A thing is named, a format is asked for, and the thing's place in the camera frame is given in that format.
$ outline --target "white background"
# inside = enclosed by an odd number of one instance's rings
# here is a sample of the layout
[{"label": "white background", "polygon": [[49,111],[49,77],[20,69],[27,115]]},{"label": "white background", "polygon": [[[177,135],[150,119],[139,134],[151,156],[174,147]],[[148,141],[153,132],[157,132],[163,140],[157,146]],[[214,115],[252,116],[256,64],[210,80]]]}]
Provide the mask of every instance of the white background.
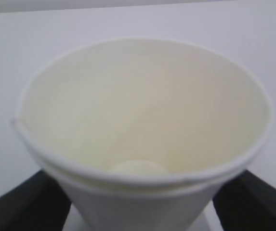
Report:
[{"label": "white background", "polygon": [[64,10],[206,1],[216,0],[0,0],[0,12]]}]

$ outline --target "white wall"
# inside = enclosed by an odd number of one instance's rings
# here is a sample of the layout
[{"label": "white wall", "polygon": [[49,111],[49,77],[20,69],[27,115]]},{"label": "white wall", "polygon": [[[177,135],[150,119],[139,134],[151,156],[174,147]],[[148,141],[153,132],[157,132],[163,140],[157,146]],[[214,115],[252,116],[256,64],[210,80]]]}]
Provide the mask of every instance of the white wall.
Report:
[{"label": "white wall", "polygon": [[207,1],[216,0],[0,0],[0,13]]}]

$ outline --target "cup bottom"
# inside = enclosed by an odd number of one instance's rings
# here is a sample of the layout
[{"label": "cup bottom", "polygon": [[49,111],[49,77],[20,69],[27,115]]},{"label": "cup bottom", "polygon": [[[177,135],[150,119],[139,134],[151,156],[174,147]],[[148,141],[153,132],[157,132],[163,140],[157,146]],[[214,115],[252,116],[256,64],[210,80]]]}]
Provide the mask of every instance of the cup bottom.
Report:
[{"label": "cup bottom", "polygon": [[127,160],[123,161],[110,169],[111,172],[123,175],[136,176],[155,176],[168,175],[169,170],[149,160]]}]

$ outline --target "paper cup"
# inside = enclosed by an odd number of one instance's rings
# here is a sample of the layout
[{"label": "paper cup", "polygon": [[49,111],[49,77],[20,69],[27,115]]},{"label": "paper cup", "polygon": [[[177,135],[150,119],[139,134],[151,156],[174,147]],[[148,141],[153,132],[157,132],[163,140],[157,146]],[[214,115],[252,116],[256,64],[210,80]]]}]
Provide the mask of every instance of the paper cup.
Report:
[{"label": "paper cup", "polygon": [[92,231],[185,231],[260,152],[271,122],[268,97],[240,65],[197,45],[124,38],[48,64],[13,124]]}]

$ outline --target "cup rim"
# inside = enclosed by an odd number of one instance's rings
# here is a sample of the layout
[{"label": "cup rim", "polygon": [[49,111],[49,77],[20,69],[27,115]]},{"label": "cup rim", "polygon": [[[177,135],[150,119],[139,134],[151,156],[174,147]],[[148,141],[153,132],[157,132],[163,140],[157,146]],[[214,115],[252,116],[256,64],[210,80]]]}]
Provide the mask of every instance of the cup rim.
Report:
[{"label": "cup rim", "polygon": [[[176,173],[172,175],[163,175],[163,176],[128,176],[128,175],[121,175],[121,174],[104,171],[92,166],[81,164],[66,156],[57,154],[56,152],[48,148],[46,145],[41,143],[38,139],[36,139],[21,122],[21,116],[20,116],[23,109],[25,96],[28,92],[28,89],[32,85],[33,81],[40,74],[42,74],[46,69],[51,67],[53,64],[56,64],[62,58],[67,57],[68,55],[79,52],[80,50],[91,48],[93,46],[101,45],[104,43],[122,41],[122,40],[123,41],[152,40],[152,41],[170,42],[178,45],[196,47],[198,49],[202,49],[206,52],[219,56],[222,59],[226,60],[227,62],[242,69],[247,74],[247,76],[251,79],[251,81],[256,85],[256,87],[260,90],[268,108],[268,113],[269,113],[268,121],[259,139],[253,145],[251,145],[246,151],[244,151],[243,154],[218,166],[210,167],[208,169],[202,169],[198,171],[188,171],[185,173]],[[48,162],[53,163],[55,166],[58,166],[59,168],[67,172],[70,172],[71,174],[77,175],[79,177],[88,178],[90,180],[101,181],[101,182],[110,182],[110,183],[122,184],[122,185],[128,185],[128,186],[131,185],[131,186],[156,187],[156,186],[171,186],[175,184],[184,184],[184,183],[188,184],[188,183],[209,181],[209,180],[214,180],[216,178],[220,178],[224,174],[233,172],[235,169],[248,163],[255,156],[257,156],[259,150],[266,143],[270,135],[273,121],[274,121],[274,112],[273,112],[272,103],[263,85],[260,83],[259,80],[257,80],[256,76],[250,70],[248,70],[243,65],[231,60],[231,58],[226,57],[222,53],[202,45],[198,45],[192,42],[178,40],[178,39],[154,38],[154,37],[119,37],[119,38],[100,40],[97,42],[92,42],[86,45],[78,46],[74,49],[71,49],[70,51],[64,52],[56,56],[51,61],[49,61],[46,65],[44,65],[44,67],[40,68],[39,71],[37,71],[35,74],[31,76],[29,82],[25,85],[24,89],[20,93],[18,105],[15,112],[15,117],[12,120],[12,123],[13,123],[13,127],[15,128],[19,136],[22,138],[22,140],[27,142],[34,149],[36,149],[38,151],[37,152],[38,155],[40,155],[43,159],[47,160]]]}]

